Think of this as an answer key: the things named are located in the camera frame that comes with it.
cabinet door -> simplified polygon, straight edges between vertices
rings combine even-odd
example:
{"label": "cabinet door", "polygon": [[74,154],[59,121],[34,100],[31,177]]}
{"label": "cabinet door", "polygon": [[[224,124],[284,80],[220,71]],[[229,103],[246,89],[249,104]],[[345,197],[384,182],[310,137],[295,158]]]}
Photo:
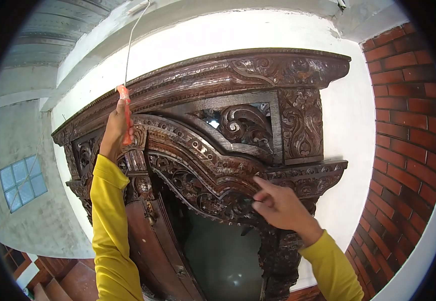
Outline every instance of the cabinet door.
{"label": "cabinet door", "polygon": [[161,194],[151,204],[156,213],[150,224],[140,201],[126,206],[129,236],[134,241],[130,250],[140,273],[154,284],[166,299],[205,301],[171,228]]}

staircase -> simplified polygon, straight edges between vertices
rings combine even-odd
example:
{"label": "staircase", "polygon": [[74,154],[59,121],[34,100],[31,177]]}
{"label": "staircase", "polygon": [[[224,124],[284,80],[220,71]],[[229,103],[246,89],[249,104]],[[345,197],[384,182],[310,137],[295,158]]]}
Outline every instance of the staircase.
{"label": "staircase", "polygon": [[96,273],[92,260],[70,262],[66,275],[56,275],[46,286],[34,287],[36,301],[96,301]]}

corrugated metal roof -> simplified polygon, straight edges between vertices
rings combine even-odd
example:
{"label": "corrugated metal roof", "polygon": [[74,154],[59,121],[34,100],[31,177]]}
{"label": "corrugated metal roof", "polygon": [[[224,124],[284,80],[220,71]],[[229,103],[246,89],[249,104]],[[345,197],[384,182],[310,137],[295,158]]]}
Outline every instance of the corrugated metal roof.
{"label": "corrugated metal roof", "polygon": [[22,27],[3,64],[57,66],[77,40],[126,0],[44,0]]}

yellow sleeve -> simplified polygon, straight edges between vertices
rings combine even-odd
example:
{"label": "yellow sleeve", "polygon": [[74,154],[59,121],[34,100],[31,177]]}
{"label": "yellow sleeve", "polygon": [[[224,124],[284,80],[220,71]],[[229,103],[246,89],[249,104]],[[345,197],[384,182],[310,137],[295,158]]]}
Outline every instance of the yellow sleeve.
{"label": "yellow sleeve", "polygon": [[318,241],[300,250],[311,263],[318,288],[328,301],[361,301],[364,292],[352,265],[325,230]]}
{"label": "yellow sleeve", "polygon": [[98,155],[91,184],[93,250],[99,300],[143,301],[139,273],[129,258],[122,190],[129,179],[116,164]]}

carved wooden cabinet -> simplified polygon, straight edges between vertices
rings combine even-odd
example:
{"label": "carved wooden cabinet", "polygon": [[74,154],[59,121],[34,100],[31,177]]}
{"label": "carved wooden cabinet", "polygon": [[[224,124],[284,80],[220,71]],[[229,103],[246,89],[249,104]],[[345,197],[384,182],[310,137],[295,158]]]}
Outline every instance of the carved wooden cabinet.
{"label": "carved wooden cabinet", "polygon": [[[347,161],[323,161],[319,89],[345,76],[350,57],[306,49],[244,49],[174,63],[128,83],[134,142],[119,168],[132,260],[143,292],[155,299],[206,300],[183,244],[189,210],[261,237],[261,299],[286,300],[298,278],[302,246],[292,231],[270,226],[250,206],[259,176],[292,188],[315,213]],[[89,189],[108,114],[110,91],[54,133],[64,146],[67,182],[91,220]]]}

